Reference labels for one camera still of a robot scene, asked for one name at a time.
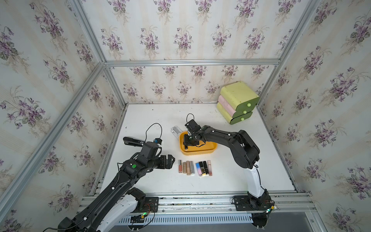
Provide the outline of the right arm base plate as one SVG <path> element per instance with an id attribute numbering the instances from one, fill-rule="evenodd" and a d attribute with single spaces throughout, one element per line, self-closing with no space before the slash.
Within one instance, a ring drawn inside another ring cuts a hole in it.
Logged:
<path id="1" fill-rule="evenodd" d="M 267 200 L 258 200 L 255 197 L 247 195 L 234 196 L 231 203 L 235 206 L 237 211 L 261 211 L 270 213 L 274 210 L 275 201 L 268 197 Z"/>

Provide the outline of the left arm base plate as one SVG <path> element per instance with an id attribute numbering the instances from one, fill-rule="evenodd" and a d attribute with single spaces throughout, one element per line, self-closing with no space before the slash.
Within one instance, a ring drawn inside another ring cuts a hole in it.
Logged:
<path id="1" fill-rule="evenodd" d="M 157 213 L 159 206 L 158 197 L 145 197 L 143 200 L 140 200 L 137 207 L 132 213 Z"/>

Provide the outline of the slim black lipstick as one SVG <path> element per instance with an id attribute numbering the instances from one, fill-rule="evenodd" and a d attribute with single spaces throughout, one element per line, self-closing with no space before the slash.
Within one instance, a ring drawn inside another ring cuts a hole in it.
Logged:
<path id="1" fill-rule="evenodd" d="M 206 161 L 203 161 L 203 166 L 204 166 L 205 174 L 206 174 L 206 175 L 209 175 L 208 164 L 207 164 Z"/>

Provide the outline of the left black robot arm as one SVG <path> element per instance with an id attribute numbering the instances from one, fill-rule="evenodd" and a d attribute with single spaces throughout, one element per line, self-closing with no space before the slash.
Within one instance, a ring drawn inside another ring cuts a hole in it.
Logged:
<path id="1" fill-rule="evenodd" d="M 117 221 L 137 207 L 146 195 L 133 186 L 154 169 L 171 169 L 175 158 L 161 155 L 162 140 L 145 142 L 140 152 L 124 161 L 111 183 L 73 219 L 66 217 L 59 232 L 108 232 Z"/>

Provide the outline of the pink lip gloss tube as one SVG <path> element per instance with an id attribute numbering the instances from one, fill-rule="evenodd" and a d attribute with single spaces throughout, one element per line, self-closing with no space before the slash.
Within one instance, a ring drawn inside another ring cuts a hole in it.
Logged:
<path id="1" fill-rule="evenodd" d="M 212 176 L 213 173 L 212 173 L 212 166 L 211 166 L 211 161 L 210 160 L 207 161 L 207 166 L 208 166 L 208 174 L 209 174 L 209 176 Z"/>

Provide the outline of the black gold lipstick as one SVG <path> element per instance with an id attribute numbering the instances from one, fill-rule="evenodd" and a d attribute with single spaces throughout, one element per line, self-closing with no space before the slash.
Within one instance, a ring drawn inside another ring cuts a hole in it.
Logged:
<path id="1" fill-rule="evenodd" d="M 198 164 L 199 164 L 199 167 L 200 167 L 201 176 L 205 176 L 206 175 L 206 170 L 205 170 L 205 166 L 204 166 L 203 162 L 200 161 Z"/>

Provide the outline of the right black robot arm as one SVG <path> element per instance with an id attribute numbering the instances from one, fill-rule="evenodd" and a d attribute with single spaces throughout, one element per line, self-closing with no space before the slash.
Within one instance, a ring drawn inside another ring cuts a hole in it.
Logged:
<path id="1" fill-rule="evenodd" d="M 202 127 L 193 119 L 188 121 L 185 127 L 187 129 L 187 134 L 184 136 L 186 147 L 199 147 L 200 141 L 223 145 L 230 149 L 237 165 L 249 171 L 247 194 L 251 205 L 260 207 L 270 202 L 271 198 L 262 186 L 259 173 L 260 149 L 246 131 L 228 132 L 207 125 Z"/>

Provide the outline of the yellow plastic storage box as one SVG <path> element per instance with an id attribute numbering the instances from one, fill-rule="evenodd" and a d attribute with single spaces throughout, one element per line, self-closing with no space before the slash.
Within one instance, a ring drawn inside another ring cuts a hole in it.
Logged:
<path id="1" fill-rule="evenodd" d="M 217 143 L 204 143 L 203 141 L 200 141 L 198 146 L 187 146 L 186 149 L 184 145 L 184 135 L 187 135 L 186 131 L 182 132 L 179 136 L 179 146 L 181 152 L 186 156 L 211 154 L 217 149 Z"/>

